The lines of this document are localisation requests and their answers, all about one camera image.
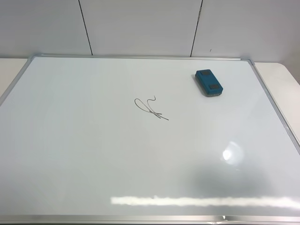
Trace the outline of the blue board eraser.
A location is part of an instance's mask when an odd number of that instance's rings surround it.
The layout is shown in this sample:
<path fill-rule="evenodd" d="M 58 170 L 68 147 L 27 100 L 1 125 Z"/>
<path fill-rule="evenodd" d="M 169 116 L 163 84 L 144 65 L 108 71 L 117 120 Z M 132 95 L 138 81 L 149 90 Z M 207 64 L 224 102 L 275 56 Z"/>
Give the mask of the blue board eraser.
<path fill-rule="evenodd" d="M 210 69 L 198 70 L 195 78 L 207 97 L 216 97 L 222 94 L 223 87 Z"/>

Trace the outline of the white aluminium-framed whiteboard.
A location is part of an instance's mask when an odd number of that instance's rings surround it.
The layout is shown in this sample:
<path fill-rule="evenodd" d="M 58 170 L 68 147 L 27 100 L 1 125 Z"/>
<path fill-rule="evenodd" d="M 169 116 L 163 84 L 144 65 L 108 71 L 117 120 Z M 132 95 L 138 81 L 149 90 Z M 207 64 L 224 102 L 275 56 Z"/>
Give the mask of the white aluminium-framed whiteboard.
<path fill-rule="evenodd" d="M 250 60 L 35 55 L 0 98 L 0 221 L 297 225 L 300 145 Z"/>

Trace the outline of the black marker scribble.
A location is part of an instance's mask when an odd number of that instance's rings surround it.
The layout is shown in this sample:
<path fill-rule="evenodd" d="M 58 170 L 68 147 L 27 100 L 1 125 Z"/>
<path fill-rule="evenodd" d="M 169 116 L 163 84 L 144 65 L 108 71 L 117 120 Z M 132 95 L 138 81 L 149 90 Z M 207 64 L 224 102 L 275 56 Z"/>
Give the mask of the black marker scribble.
<path fill-rule="evenodd" d="M 146 100 L 146 104 L 141 99 L 135 98 L 134 104 L 135 104 L 135 106 L 137 106 L 140 110 L 142 110 L 144 112 L 153 114 L 154 116 L 156 116 L 159 119 L 164 119 L 166 121 L 169 121 L 169 119 L 164 117 L 162 113 L 158 113 L 151 108 L 150 102 L 155 102 L 155 101 L 156 101 L 156 97 L 154 95 L 153 98 L 149 98 Z"/>

